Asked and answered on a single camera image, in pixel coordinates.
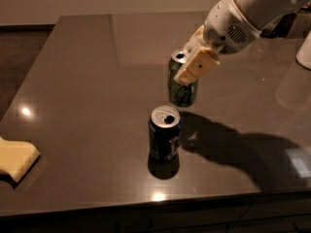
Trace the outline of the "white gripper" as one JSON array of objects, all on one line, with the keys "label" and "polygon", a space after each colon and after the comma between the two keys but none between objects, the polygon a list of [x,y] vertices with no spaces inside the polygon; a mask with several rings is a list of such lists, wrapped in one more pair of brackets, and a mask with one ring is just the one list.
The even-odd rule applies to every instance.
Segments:
[{"label": "white gripper", "polygon": [[[221,0],[183,46],[189,54],[174,77],[181,85],[195,83],[219,66],[218,54],[237,53],[259,38],[257,30],[242,14],[235,0]],[[210,44],[213,51],[207,48]]]}]

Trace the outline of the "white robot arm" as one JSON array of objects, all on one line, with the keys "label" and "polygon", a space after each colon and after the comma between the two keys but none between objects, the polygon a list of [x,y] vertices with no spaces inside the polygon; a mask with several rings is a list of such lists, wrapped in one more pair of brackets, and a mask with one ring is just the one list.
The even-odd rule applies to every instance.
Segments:
[{"label": "white robot arm", "polygon": [[310,0],[221,0],[184,45],[186,62],[174,81],[189,85],[218,67],[222,54],[237,53],[257,40],[271,22]]}]

